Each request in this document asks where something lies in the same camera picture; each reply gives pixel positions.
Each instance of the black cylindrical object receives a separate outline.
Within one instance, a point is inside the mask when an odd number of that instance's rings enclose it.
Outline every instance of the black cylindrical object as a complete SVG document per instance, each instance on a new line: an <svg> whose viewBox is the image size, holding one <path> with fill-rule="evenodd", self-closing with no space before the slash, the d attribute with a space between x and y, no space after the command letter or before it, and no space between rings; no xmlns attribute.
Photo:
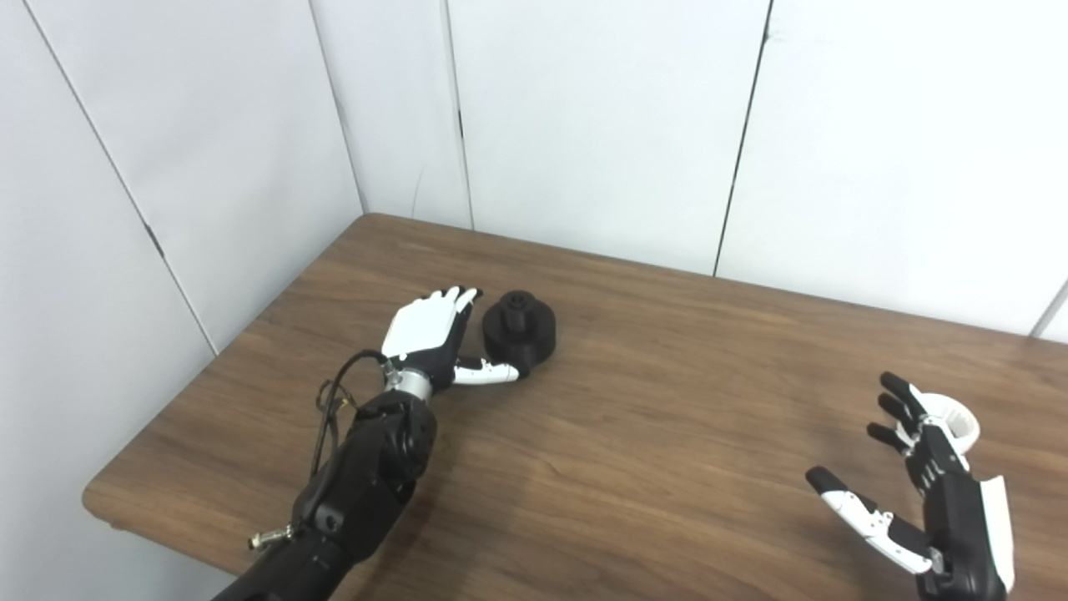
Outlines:
<svg viewBox="0 0 1068 601"><path fill-rule="evenodd" d="M556 349L556 316L530 291L514 289L486 311L482 334L489 359L525 378Z"/></svg>

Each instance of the wooden table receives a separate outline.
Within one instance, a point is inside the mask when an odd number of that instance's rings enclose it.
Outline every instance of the wooden table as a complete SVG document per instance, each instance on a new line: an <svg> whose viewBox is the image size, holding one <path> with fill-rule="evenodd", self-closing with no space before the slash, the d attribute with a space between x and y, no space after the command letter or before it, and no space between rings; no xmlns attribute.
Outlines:
<svg viewBox="0 0 1068 601"><path fill-rule="evenodd" d="M318 257L90 485L84 504L232 573L303 488L312 398L426 291L522 287L556 313L525 381L431 406L429 473L335 599L914 599L808 488L824 464L922 523L904 464L867 439L878 376L963 400L975 474L1004 474L1014 601L1068 598L1068 347L372 215ZM368 367L346 380L370 398Z"/></svg>

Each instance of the white plastic object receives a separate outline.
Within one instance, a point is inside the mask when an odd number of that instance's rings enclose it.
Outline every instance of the white plastic object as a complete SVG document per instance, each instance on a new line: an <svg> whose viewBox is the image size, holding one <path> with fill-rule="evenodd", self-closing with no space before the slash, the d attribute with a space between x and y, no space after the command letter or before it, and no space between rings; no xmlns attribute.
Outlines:
<svg viewBox="0 0 1068 601"><path fill-rule="evenodd" d="M963 404L945 395L921 393L915 386L912 386L912 395L928 415L945 421L952 434L949 443L957 455L963 456L979 440L979 421ZM897 423L897 437L911 446L911 438L901 423Z"/></svg>

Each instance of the robotic hand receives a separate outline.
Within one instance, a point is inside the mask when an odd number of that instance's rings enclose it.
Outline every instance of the robotic hand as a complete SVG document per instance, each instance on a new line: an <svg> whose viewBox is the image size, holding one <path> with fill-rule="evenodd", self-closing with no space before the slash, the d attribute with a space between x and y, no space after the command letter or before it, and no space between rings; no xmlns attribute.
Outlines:
<svg viewBox="0 0 1068 601"><path fill-rule="evenodd" d="M382 354L398 370L387 374L387 390L396 389L426 400L452 384L497 384L525 376L507 364L461 359L460 343L471 310L482 291L454 285L417 298L393 318Z"/></svg>
<svg viewBox="0 0 1068 601"><path fill-rule="evenodd" d="M493 384L527 375L528 367L459 358L478 296L476 288L453 286L413 300L394 316L381 352L357 353L324 385L329 393L312 476L294 503L292 521L252 537L249 547L263 555L215 601L326 601L355 565L375 553L429 462L437 434L430 397L454 383ZM342 401L355 406L341 380L364 358L378 361L386 391L357 409L337 446L337 410ZM327 432L333 452L320 469Z"/></svg>
<svg viewBox="0 0 1068 601"><path fill-rule="evenodd" d="M805 478L868 544L916 576L924 601L1004 601L1015 581L1005 480L976 481L964 458L978 422L949 397L921 393L889 373L880 380L892 395L880 395L879 407L897 429L869 424L867 432L905 457L924 500L924 531L879 511L826 468Z"/></svg>

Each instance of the white fingertip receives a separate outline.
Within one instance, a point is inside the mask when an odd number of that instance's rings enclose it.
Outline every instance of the white fingertip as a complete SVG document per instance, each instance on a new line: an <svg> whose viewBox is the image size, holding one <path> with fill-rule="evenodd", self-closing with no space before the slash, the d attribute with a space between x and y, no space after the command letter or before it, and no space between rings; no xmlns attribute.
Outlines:
<svg viewBox="0 0 1068 601"><path fill-rule="evenodd" d="M471 287L466 289L459 298L456 299L456 313L460 313L467 309L468 305L474 303L474 297L478 296L478 288Z"/></svg>

